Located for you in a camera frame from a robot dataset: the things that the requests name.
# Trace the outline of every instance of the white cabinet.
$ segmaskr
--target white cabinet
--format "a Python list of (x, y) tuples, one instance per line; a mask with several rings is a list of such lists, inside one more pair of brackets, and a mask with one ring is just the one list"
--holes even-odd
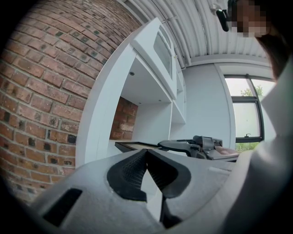
[(174, 45), (158, 18), (155, 18), (131, 42), (134, 49), (147, 62), (165, 86), (173, 99), (176, 99), (176, 56)]
[(138, 105), (132, 141), (157, 144), (169, 139), (173, 125), (185, 123), (184, 78), (176, 60), (157, 18), (122, 42), (97, 77), (82, 113), (77, 167), (116, 152), (108, 144), (120, 96)]

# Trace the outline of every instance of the window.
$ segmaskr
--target window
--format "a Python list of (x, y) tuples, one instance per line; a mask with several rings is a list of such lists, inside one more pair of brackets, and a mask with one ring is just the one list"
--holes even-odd
[(265, 139), (265, 129), (270, 122), (260, 101), (272, 90), (275, 83), (268, 79), (246, 76), (226, 76), (226, 83), (233, 101), (236, 125), (236, 149), (254, 149)]
[(260, 137), (259, 117), (255, 103), (233, 103), (236, 137)]
[(171, 74), (171, 67), (172, 67), (171, 53), (159, 33), (156, 36), (156, 40), (154, 43), (154, 50), (157, 53), (157, 55), (159, 56), (159, 58), (161, 59), (165, 68), (167, 69), (170, 77), (172, 77), (172, 74)]

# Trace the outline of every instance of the hair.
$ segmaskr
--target hair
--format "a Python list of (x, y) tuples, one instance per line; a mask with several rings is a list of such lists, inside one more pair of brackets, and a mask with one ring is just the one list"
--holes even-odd
[[(240, 0), (228, 0), (228, 11), (230, 13), (237, 10), (237, 2)], [(263, 47), (264, 51), (267, 54), (267, 57), (272, 65), (273, 74), (276, 79), (279, 78), (282, 71), (284, 70), (286, 63), (289, 59), (289, 56), (292, 52), (291, 47), (291, 36), (288, 33), (289, 30), (286, 30), (286, 21), (285, 17), (290, 17), (290, 12), (288, 8), (280, 4), (274, 4), (271, 0), (249, 0), (254, 2), (255, 5), (260, 7), (260, 10), (266, 13), (266, 18), (271, 22), (272, 26), (274, 26), (278, 32), (280, 33), (280, 37), (272, 36), (272, 35), (264, 35), (262, 37), (256, 38), (260, 45)], [(276, 16), (274, 12), (280, 14), (282, 12), (282, 16), (284, 18), (280, 18), (280, 16)], [(237, 21), (233, 14), (231, 20)]]

